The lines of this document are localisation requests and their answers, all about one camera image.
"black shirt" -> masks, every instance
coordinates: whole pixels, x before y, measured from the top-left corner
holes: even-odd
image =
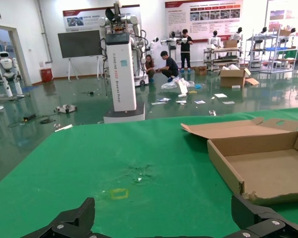
[[[171,57],[167,58],[165,66],[169,66],[169,70],[172,72],[177,72],[179,70],[177,63]]]
[[[181,52],[190,52],[190,44],[188,43],[189,41],[192,41],[191,36],[187,37],[187,43],[181,43]]]

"jeans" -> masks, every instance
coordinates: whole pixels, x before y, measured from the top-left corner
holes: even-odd
[[[155,70],[154,70],[154,69],[149,70],[149,71],[148,71],[148,78],[149,78],[149,79],[152,79],[154,73],[155,73]]]
[[[188,68],[191,68],[190,65],[190,53],[181,53],[181,68],[184,68],[184,62],[187,60]]]
[[[167,76],[167,78],[169,78],[171,76],[176,77],[179,74],[179,71],[172,71],[172,70],[166,70],[166,69],[163,69],[161,72],[162,72],[162,74]]]

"wall poster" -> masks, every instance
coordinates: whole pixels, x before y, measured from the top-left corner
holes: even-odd
[[[167,36],[181,36],[188,29],[195,42],[207,41],[218,31],[221,40],[228,40],[241,26],[243,0],[183,0],[165,2]]]
[[[269,32],[296,28],[298,32],[298,0],[268,0],[266,26]]]
[[[99,30],[98,19],[106,17],[106,8],[98,7],[63,11],[66,32]],[[122,16],[135,15],[141,26],[140,5],[122,6],[120,13]]]

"green table mat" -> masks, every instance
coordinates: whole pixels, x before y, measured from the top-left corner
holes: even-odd
[[[0,237],[37,230],[87,197],[96,200],[92,230],[111,237],[233,233],[238,227],[230,214],[232,193],[209,160],[206,140],[180,123],[259,116],[298,120],[298,108],[56,132],[0,182]],[[273,208],[298,223],[298,203]]]

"display board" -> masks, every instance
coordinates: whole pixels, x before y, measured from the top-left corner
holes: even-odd
[[[63,11],[64,24],[67,32],[99,30],[98,19],[105,16],[107,7],[88,8]],[[126,5],[120,8],[121,16],[135,15],[141,26],[140,5]]]
[[[171,32],[180,37],[188,29],[195,42],[207,41],[218,31],[228,40],[240,27],[243,0],[189,0],[165,2],[167,37]]]
[[[99,56],[99,31],[59,33],[63,58]]]
[[[269,32],[293,27],[298,32],[298,0],[268,0],[266,26]]]

